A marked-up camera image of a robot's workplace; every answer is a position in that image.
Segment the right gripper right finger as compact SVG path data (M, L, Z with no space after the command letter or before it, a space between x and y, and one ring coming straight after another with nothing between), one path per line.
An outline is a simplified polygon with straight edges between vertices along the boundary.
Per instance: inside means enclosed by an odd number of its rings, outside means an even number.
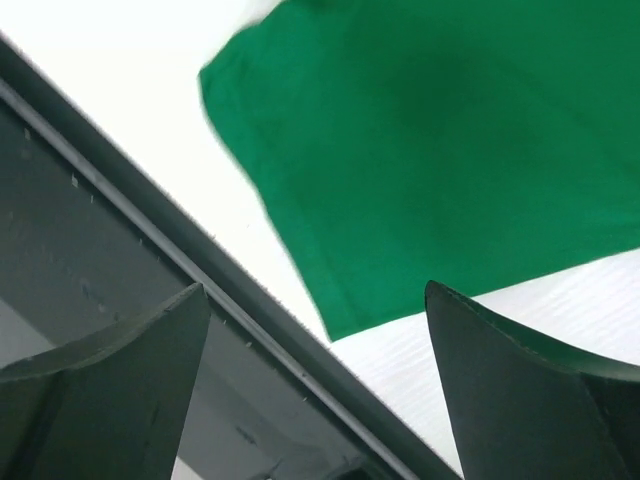
M636 479L639 368L431 281L428 327L467 479Z

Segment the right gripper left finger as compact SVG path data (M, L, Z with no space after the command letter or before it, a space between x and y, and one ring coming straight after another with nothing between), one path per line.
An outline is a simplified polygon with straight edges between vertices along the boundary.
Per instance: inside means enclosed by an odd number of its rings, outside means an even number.
M210 323L193 284L1 370L4 479L168 479Z

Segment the green polo shirt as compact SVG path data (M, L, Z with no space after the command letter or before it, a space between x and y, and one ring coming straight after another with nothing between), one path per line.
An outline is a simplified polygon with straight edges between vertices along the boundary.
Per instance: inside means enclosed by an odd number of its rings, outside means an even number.
M199 81L331 339L639 245L635 1L285 1Z

